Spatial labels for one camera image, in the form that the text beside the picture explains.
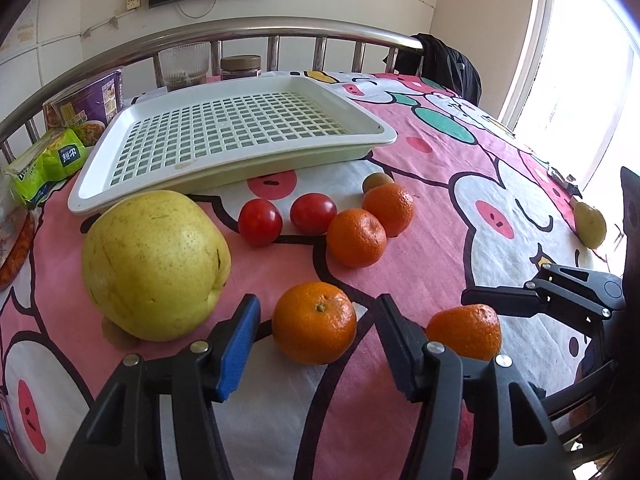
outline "mandarin orange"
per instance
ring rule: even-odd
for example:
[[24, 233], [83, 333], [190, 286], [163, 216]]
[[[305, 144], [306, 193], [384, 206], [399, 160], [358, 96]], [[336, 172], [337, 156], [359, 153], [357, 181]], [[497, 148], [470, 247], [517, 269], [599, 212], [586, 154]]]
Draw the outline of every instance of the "mandarin orange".
[[292, 360], [325, 365], [339, 359], [356, 336], [353, 303], [323, 282], [296, 285], [278, 300], [271, 317], [273, 339]]
[[338, 263], [359, 269], [372, 266], [386, 248], [385, 229], [364, 209], [342, 211], [329, 224], [326, 245]]
[[362, 208], [380, 220], [389, 238], [397, 237], [414, 219], [414, 197], [398, 184], [383, 184], [367, 191]]
[[500, 352], [502, 331], [495, 310], [484, 304], [457, 306], [435, 314], [424, 330], [461, 357], [490, 361]]

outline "cherry tomato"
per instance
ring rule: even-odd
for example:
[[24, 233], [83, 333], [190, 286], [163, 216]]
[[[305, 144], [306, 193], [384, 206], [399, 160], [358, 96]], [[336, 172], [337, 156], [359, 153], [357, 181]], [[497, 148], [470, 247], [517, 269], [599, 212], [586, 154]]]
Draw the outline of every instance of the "cherry tomato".
[[338, 210], [327, 195], [307, 193], [291, 206], [289, 217], [296, 229], [303, 235], [323, 235], [329, 228]]
[[282, 232], [282, 216], [276, 206], [268, 200], [254, 198], [240, 210], [238, 231], [249, 245], [269, 245]]

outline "cartoon print bedsheet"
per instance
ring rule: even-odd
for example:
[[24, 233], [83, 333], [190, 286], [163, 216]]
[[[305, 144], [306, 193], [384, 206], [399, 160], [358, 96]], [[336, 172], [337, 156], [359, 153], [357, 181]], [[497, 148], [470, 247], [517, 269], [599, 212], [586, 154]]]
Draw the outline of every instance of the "cartoon print bedsheet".
[[[251, 292], [262, 304], [260, 339], [239, 389], [214, 407], [236, 480], [400, 477], [419, 405], [392, 381], [369, 312], [390, 293], [422, 326], [459, 304], [465, 286], [521, 286], [544, 262], [602, 265], [572, 232], [564, 190], [546, 167], [493, 118], [433, 82], [414, 76], [293, 73], [325, 82], [391, 124], [398, 140], [363, 160], [286, 171], [211, 189], [193, 199], [225, 235], [232, 272], [211, 318], [167, 344], [140, 343], [146, 359], [174, 354], [228, 318]], [[331, 196], [339, 210], [359, 206], [364, 178], [384, 171], [409, 190], [416, 215], [367, 269], [340, 266], [324, 237], [296, 234], [288, 219], [302, 194]], [[95, 216], [71, 215], [72, 181], [38, 209], [33, 250], [2, 293], [0, 401], [15, 448], [36, 478], [55, 478], [70, 441], [107, 378], [127, 352], [102, 336], [102, 316], [81, 279], [82, 240]], [[285, 220], [273, 245], [249, 248], [238, 214], [250, 199], [271, 200]], [[274, 346], [269, 320], [280, 295], [323, 280], [356, 305], [351, 349], [328, 366], [290, 362]], [[543, 316], [501, 319], [503, 351], [524, 377], [549, 394], [574, 380], [587, 341]], [[161, 416], [170, 416], [164, 408]], [[456, 465], [465, 469], [472, 416], [463, 412]]]

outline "chips bag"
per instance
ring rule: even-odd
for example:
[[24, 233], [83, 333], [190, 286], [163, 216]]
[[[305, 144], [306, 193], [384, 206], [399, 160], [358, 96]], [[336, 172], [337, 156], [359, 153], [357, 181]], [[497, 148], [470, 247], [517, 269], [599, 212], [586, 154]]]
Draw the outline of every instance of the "chips bag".
[[86, 148], [70, 128], [49, 130], [5, 173], [12, 176], [16, 191], [29, 206], [35, 207], [60, 180], [80, 170], [86, 161]]

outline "stainless steel bed frame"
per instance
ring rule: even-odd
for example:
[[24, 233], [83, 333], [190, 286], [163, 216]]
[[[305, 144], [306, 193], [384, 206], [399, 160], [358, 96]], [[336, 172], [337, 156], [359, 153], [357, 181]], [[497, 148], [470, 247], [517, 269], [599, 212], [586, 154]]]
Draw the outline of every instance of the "stainless steel bed frame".
[[313, 70], [322, 70], [324, 68], [327, 39], [355, 42], [351, 65], [352, 72], [362, 71], [367, 43], [388, 47], [389, 53], [386, 62], [386, 72], [388, 73], [394, 70], [399, 49], [410, 50], [418, 54], [422, 53], [422, 44], [415, 38], [396, 34], [382, 28], [321, 18], [261, 16], [231, 18], [169, 28], [168, 30], [149, 34], [121, 44], [91, 59], [87, 59], [44, 85], [0, 123], [0, 150], [2, 150], [8, 162], [14, 160], [15, 157], [7, 139], [18, 128], [25, 126], [31, 143], [36, 142], [39, 134], [33, 118], [42, 111], [42, 104], [58, 92], [68, 88], [68, 86], [100, 72], [152, 58], [156, 74], [156, 85], [159, 88], [164, 86], [164, 83], [160, 72], [158, 52], [180, 44], [209, 41], [211, 44], [211, 71], [213, 75], [219, 75], [222, 42], [240, 40], [242, 38], [268, 38], [267, 70], [277, 70], [280, 38], [282, 37], [316, 38]]

